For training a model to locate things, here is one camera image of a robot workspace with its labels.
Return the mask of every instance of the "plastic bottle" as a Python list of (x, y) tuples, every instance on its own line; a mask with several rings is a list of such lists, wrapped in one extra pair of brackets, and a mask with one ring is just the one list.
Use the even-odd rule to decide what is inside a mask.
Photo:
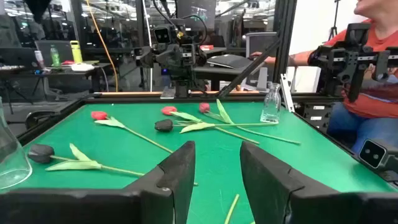
[(50, 52), (51, 52), (51, 58), (52, 58), (52, 66), (60, 67), (61, 66), (60, 55), (54, 45), (51, 45)]

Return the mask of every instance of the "green table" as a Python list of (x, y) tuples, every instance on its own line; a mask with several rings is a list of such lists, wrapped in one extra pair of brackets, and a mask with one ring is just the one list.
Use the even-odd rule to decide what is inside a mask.
[[(54, 127), (35, 138), (31, 144), (47, 144), (55, 148), (58, 156), (70, 157), (72, 142), (88, 157), (108, 166), (149, 172), (169, 153), (159, 147), (119, 128), (101, 126), (93, 122), (92, 111), (105, 111), (127, 127), (148, 138), (176, 150), (186, 141), (196, 142), (196, 171), (188, 223), (223, 223), (234, 196), (241, 198), (230, 223), (251, 223), (253, 217), (244, 190), (239, 161), (242, 140), (215, 129), (179, 134), (181, 128), (171, 133), (160, 133), (154, 123), (171, 117), (163, 115), (164, 106), (175, 106), (180, 112), (190, 113), (207, 122), (217, 121), (200, 114), (199, 103), (177, 103), (157, 100), (155, 103), (112, 104), (90, 103), (75, 110)], [(217, 112), (215, 103), (211, 110)], [(236, 123), (258, 123), (262, 103), (251, 101), (223, 102), (226, 111)], [(342, 148), (332, 143), (297, 115), (281, 112), (277, 126), (253, 127), (254, 131), (300, 141), (300, 146), (254, 134), (236, 128), (225, 128), (260, 142), (259, 147), (290, 164), (305, 175), (340, 192), (398, 192), (395, 188), (354, 160)], [(121, 189), (134, 180), (124, 174), (98, 170), (47, 172), (48, 165), (32, 162), (33, 174), (18, 188), (92, 188)]]

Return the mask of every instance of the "glass vase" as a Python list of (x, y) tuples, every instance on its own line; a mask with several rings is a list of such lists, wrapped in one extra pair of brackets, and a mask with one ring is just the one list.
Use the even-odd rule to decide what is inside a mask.
[(261, 122), (278, 123), (280, 114), (280, 84), (267, 82), (269, 93), (264, 99), (264, 107), (261, 113)]
[(7, 125), (0, 97), (0, 189), (19, 184), (31, 174), (27, 155)]

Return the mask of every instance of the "metal bracket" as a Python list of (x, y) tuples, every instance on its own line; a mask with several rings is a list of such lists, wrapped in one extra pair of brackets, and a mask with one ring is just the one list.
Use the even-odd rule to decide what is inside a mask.
[(280, 84), (282, 85), (282, 93), (284, 95), (286, 108), (288, 109), (289, 112), (294, 113), (295, 110), (294, 110), (293, 99), (292, 95), (290, 94), (290, 87), (287, 81), (286, 74), (280, 74)]

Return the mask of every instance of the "tulip leaf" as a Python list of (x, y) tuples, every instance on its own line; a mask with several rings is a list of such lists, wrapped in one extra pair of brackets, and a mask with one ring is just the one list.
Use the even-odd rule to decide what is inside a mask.
[(205, 128), (211, 128), (211, 127), (214, 127), (214, 126), (215, 126), (215, 124), (209, 124), (209, 123), (204, 123), (204, 122), (197, 123), (197, 124), (191, 124), (191, 125), (183, 128), (181, 130), (180, 134), (186, 133), (186, 132), (189, 132), (189, 131), (196, 131), (196, 130), (202, 130), (202, 129), (205, 129)]
[(72, 150), (73, 155), (80, 161), (91, 161), (84, 153), (82, 153), (74, 144), (69, 144), (70, 150)]
[(213, 119), (216, 119), (216, 120), (219, 120), (219, 121), (225, 123), (223, 117), (220, 116), (219, 114), (215, 114), (215, 113), (205, 113), (204, 115), (206, 115), (207, 117), (210, 117), (210, 118), (213, 118)]
[(192, 116), (190, 114), (187, 114), (187, 113), (181, 113), (181, 112), (170, 112), (170, 113), (172, 115), (178, 116), (178, 117), (183, 118), (183, 119), (187, 119), (187, 120), (195, 121), (195, 122), (201, 122), (200, 119), (198, 119), (198, 118), (196, 118), (196, 117), (194, 117), (194, 116)]
[(110, 119), (107, 119), (107, 120), (97, 120), (97, 121), (95, 121), (95, 123), (105, 124), (108, 126), (114, 126), (114, 127), (119, 127), (119, 128), (125, 128), (125, 125), (123, 125), (118, 120), (114, 119), (113, 117), (111, 117)]
[(47, 171), (53, 170), (84, 170), (101, 169), (102, 165), (96, 161), (65, 161), (46, 168)]
[(218, 110), (220, 111), (220, 115), (224, 119), (225, 123), (234, 124), (232, 122), (231, 118), (228, 116), (228, 113), (226, 113), (224, 106), (221, 104), (219, 99), (217, 99), (217, 107), (218, 107)]

